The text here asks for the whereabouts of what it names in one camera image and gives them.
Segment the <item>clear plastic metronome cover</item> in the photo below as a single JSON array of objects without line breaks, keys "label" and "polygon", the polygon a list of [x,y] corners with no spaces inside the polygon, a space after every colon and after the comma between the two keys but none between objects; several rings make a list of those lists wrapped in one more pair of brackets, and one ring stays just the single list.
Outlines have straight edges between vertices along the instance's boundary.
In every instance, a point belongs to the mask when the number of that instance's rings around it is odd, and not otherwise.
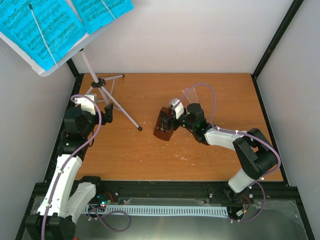
[{"label": "clear plastic metronome cover", "polygon": [[184,99],[189,103],[199,103],[199,99],[196,93],[195,88],[193,87],[190,91],[188,88],[182,89],[182,92],[184,94]]}]

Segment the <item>brown wooden metronome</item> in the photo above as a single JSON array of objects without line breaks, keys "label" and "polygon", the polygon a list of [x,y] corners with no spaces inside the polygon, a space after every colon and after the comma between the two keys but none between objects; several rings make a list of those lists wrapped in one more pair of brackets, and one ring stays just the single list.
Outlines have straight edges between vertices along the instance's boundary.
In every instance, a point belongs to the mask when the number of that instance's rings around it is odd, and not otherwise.
[{"label": "brown wooden metronome", "polygon": [[173,120],[172,110],[162,107],[154,127],[153,135],[162,141],[168,142],[174,133]]}]

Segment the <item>blue sheet music right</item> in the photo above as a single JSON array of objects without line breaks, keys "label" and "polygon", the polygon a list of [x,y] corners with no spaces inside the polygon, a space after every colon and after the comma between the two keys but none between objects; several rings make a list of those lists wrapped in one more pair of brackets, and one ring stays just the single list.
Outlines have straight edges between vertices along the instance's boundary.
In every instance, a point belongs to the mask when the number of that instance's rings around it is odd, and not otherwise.
[{"label": "blue sheet music right", "polygon": [[86,32],[90,35],[131,11],[131,0],[72,0]]}]

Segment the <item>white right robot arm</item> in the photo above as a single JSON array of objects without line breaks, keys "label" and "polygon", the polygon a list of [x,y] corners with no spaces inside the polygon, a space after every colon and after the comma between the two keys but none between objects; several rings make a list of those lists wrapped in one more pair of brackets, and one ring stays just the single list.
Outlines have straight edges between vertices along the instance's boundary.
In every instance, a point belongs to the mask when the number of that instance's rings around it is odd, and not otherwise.
[{"label": "white right robot arm", "polygon": [[238,131],[212,125],[207,122],[199,103],[183,107],[174,99],[170,107],[160,110],[153,134],[163,141],[169,141],[179,127],[189,131],[201,144],[235,151],[240,169],[221,191],[229,202],[234,202],[246,188],[281,165],[279,154],[258,128]]}]

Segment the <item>blue sheet music left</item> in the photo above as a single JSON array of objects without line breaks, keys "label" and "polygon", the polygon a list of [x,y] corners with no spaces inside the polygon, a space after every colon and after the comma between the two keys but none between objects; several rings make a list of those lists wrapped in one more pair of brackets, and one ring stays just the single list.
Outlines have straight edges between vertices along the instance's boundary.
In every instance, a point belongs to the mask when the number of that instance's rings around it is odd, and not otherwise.
[{"label": "blue sheet music left", "polygon": [[64,0],[2,0],[0,31],[45,71],[86,33]]}]

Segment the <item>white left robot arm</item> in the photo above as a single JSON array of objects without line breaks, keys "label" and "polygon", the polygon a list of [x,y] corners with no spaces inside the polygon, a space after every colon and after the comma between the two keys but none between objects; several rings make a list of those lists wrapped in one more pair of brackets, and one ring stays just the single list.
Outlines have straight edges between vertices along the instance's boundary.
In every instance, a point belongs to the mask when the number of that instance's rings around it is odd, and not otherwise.
[{"label": "white left robot arm", "polygon": [[74,99],[76,106],[65,111],[52,180],[35,214],[28,215],[25,227],[33,240],[72,240],[76,223],[87,203],[103,198],[99,176],[85,176],[71,192],[87,149],[100,127],[113,121],[113,103],[99,111],[93,95]]}]

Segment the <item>black aluminium frame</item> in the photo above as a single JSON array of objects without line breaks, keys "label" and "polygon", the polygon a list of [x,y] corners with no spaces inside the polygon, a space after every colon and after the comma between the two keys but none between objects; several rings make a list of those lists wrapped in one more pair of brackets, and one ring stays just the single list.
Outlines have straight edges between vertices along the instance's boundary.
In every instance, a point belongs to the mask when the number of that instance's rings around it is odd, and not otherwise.
[{"label": "black aluminium frame", "polygon": [[[294,0],[289,9],[287,10],[283,20],[281,21],[278,29],[276,30],[274,36],[272,37],[268,47],[263,53],[257,67],[254,72],[250,75],[252,84],[254,86],[257,99],[264,117],[264,121],[270,136],[270,141],[273,147],[277,147],[276,139],[272,130],[272,126],[261,96],[261,92],[257,83],[257,79],[261,72],[263,71],[268,60],[272,56],[272,53],[276,49],[281,38],[285,34],[290,23],[294,19],[295,15],[299,11],[303,1]],[[42,197],[45,191],[48,190],[49,184],[53,179],[54,170],[53,167],[56,164],[56,160],[50,159],[47,171],[43,182],[36,183],[32,191],[29,203],[27,205],[25,214],[23,216],[21,225],[19,227],[16,239],[18,240],[29,240],[31,236],[29,235],[26,228],[26,221],[28,216],[31,215],[32,207],[35,206],[35,199],[37,197]],[[297,205],[298,216],[301,218],[303,229],[306,233],[306,237],[309,240],[313,240],[314,234],[311,229],[310,222],[308,220],[305,208],[303,206],[299,190],[296,186],[291,186],[289,184],[285,168],[280,166],[281,176],[283,181],[268,181],[262,184],[263,189],[267,192],[266,198],[269,201],[274,200],[294,200]],[[228,202],[225,199],[218,199],[211,194],[217,190],[222,191],[227,183],[225,181],[111,181],[102,180],[100,182],[100,187],[102,190],[112,190],[112,192],[120,196],[123,199],[200,199],[203,197],[209,203],[219,203],[226,205],[228,210],[233,210],[240,204],[238,202]]]}]

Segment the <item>blue sheet music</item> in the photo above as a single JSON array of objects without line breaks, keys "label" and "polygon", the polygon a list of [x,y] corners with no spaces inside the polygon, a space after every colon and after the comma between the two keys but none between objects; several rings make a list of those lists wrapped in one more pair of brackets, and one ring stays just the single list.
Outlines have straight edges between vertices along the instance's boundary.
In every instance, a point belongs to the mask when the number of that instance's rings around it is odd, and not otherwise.
[{"label": "blue sheet music", "polygon": [[72,0],[86,32],[90,35],[131,11],[131,0]]},{"label": "blue sheet music", "polygon": [[0,31],[45,71],[86,33],[64,0],[2,0]]}]

